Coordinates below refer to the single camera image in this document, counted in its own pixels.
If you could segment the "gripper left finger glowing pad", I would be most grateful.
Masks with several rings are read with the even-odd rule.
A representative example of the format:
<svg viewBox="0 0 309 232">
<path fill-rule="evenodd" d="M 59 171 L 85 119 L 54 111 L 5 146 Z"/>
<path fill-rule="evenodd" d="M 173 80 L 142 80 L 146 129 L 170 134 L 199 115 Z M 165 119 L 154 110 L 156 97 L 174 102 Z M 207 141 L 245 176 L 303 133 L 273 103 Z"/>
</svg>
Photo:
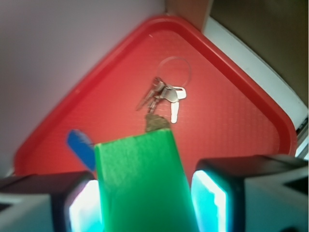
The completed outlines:
<svg viewBox="0 0 309 232">
<path fill-rule="evenodd" d="M 101 232 L 98 181 L 88 171 L 0 180 L 2 232 Z"/>
</svg>

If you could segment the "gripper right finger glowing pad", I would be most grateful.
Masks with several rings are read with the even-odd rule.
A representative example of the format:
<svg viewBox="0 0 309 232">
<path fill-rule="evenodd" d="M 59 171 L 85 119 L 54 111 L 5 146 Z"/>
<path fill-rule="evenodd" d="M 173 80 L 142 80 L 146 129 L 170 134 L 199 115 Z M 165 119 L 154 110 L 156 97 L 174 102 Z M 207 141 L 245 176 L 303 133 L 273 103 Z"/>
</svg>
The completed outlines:
<svg viewBox="0 0 309 232">
<path fill-rule="evenodd" d="M 191 196 L 201 232 L 306 232 L 309 163 L 288 155 L 201 159 Z"/>
</svg>

